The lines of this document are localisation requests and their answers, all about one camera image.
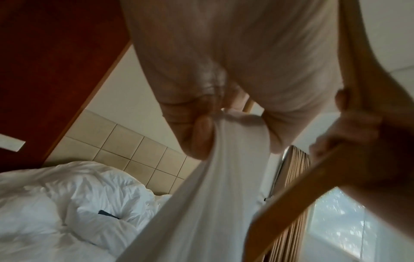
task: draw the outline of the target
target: tiled wall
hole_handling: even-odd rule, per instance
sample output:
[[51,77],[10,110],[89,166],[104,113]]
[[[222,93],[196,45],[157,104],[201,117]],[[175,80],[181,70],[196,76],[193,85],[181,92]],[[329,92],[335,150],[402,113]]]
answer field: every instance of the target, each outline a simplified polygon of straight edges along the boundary
[[88,110],[82,112],[45,162],[96,161],[124,170],[156,195],[172,194],[198,160]]

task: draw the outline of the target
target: wooden frame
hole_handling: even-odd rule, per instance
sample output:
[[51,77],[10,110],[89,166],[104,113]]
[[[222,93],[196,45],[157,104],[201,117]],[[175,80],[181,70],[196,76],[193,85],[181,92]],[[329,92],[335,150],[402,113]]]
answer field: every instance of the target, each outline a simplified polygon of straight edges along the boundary
[[[390,107],[414,108],[405,90],[379,65],[365,34],[358,0],[342,0],[339,8],[339,62],[344,86],[349,89],[349,110],[384,112]],[[355,191],[369,187],[374,197],[381,182],[403,186],[410,170],[413,144],[400,130],[385,128],[370,146],[343,144],[313,165],[252,222],[245,242],[245,262],[260,259],[274,240],[317,198],[335,186]]]

